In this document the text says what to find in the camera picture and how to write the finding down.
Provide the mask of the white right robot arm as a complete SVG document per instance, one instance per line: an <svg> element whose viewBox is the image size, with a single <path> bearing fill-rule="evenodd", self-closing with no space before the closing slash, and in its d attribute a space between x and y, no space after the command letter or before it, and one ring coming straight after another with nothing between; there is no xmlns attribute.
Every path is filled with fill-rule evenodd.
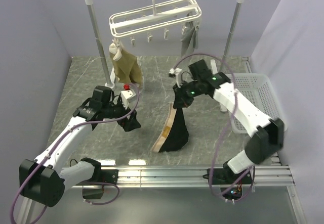
<svg viewBox="0 0 324 224"><path fill-rule="evenodd" d="M193 99L208 95L223 105L245 128L250 139L245 148L227 161L223 177L235 183L241 173L253 165L259 165L284 146L285 124L280 118L271 118L255 107L234 85L234 79L223 72L213 73L205 60L189 66L192 81L182 79L183 70L172 68L169 76L176 79L174 108L187 108Z"/></svg>

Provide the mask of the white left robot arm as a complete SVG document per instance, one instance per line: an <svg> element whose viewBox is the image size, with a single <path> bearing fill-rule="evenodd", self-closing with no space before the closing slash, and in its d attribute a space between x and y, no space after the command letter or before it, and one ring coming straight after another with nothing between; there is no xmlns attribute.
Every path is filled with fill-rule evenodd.
<svg viewBox="0 0 324 224"><path fill-rule="evenodd" d="M69 168L64 168L64 163L99 124L117 122L125 132L140 128L136 109L129 107L133 97L140 98L140 91L134 84L118 96L106 86L95 87L92 96L76 108L68 125L53 143L34 160L26 159L21 163L17 195L53 207L65 191L79 183L104 185L99 161L83 158Z"/></svg>

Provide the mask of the khaki underwear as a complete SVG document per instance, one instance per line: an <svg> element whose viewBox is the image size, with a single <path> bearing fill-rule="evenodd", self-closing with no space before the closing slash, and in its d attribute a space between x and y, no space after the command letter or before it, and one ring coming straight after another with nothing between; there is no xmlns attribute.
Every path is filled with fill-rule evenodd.
<svg viewBox="0 0 324 224"><path fill-rule="evenodd" d="M112 40L108 50L118 81L123 84L133 83L141 88L143 75L137 57L129 53L122 42L116 38Z"/></svg>

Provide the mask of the black underwear beige waistband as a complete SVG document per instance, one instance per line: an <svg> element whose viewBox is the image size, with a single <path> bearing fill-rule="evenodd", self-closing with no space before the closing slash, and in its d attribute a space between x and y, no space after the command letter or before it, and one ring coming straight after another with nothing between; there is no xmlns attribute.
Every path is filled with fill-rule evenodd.
<svg viewBox="0 0 324 224"><path fill-rule="evenodd" d="M188 139L189 132L183 110L182 108L175 109L173 103L170 103L164 127L151 151L155 153L179 151L188 143Z"/></svg>

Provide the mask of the white clip hanger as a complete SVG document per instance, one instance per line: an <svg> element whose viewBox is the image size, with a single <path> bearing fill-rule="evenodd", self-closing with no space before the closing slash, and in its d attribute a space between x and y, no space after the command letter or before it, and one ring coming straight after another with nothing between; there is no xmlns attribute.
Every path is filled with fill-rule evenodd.
<svg viewBox="0 0 324 224"><path fill-rule="evenodd" d="M167 40L172 26L181 25L181 33L188 30L187 23L198 29L201 16L202 10L196 0L169 0L158 4L152 0L149 6L113 14L108 22L115 43L129 37L134 46L138 34L146 33L147 41L151 42L154 30L163 29Z"/></svg>

